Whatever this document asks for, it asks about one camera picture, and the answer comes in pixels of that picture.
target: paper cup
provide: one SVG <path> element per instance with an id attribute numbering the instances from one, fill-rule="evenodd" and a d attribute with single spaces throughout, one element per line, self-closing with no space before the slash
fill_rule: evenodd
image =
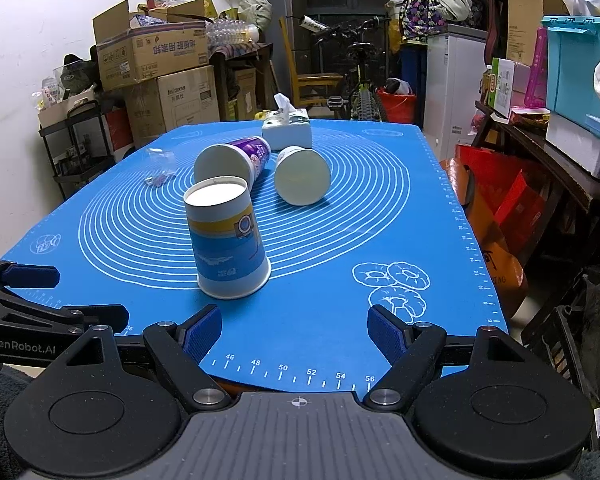
<path id="1" fill-rule="evenodd" d="M 187 189 L 184 203 L 202 292 L 235 300 L 267 283 L 271 264 L 243 178 L 203 180 Z"/>
<path id="2" fill-rule="evenodd" d="M 289 146 L 278 155 L 274 183 L 285 202 L 309 205 L 326 195 L 331 186 L 331 173 L 320 153 Z"/>
<path id="3" fill-rule="evenodd" d="M 262 137 L 245 137 L 226 144 L 213 144 L 202 150 L 193 165 L 193 178 L 202 182 L 215 176 L 239 176 L 249 191 L 271 155 Z"/>

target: teal storage bin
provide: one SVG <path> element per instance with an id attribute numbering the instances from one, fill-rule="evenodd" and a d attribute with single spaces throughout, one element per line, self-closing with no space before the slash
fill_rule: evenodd
<path id="1" fill-rule="evenodd" d="M 549 43 L 546 107 L 583 128 L 587 114 L 600 117 L 593 72 L 600 62 L 600 18 L 545 16 Z"/>

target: white wall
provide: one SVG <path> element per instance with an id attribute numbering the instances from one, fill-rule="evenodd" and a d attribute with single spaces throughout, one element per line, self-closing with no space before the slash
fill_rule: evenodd
<path id="1" fill-rule="evenodd" d="M 0 0 L 0 254 L 61 203 L 30 95 L 65 54 L 89 57 L 92 18 L 120 1 Z"/>

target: red bucket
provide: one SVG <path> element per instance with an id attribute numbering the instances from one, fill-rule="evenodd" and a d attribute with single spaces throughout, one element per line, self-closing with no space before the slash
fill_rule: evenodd
<path id="1" fill-rule="evenodd" d="M 388 94 L 381 88 L 377 94 L 390 123 L 413 124 L 417 100 L 415 95 Z"/>

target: metal screw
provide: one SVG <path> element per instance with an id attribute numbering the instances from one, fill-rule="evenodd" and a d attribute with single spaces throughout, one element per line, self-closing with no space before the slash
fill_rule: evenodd
<path id="1" fill-rule="evenodd" d="M 371 400 L 374 404 L 379 404 L 380 406 L 392 406 L 393 404 L 397 404 L 400 402 L 400 394 L 395 390 L 391 390 L 389 388 L 380 388 L 379 390 L 374 390 L 369 395 L 369 400 Z"/>
<path id="2" fill-rule="evenodd" d="M 213 406 L 224 399 L 224 393 L 216 388 L 202 388 L 193 394 L 193 400 L 205 406 Z"/>

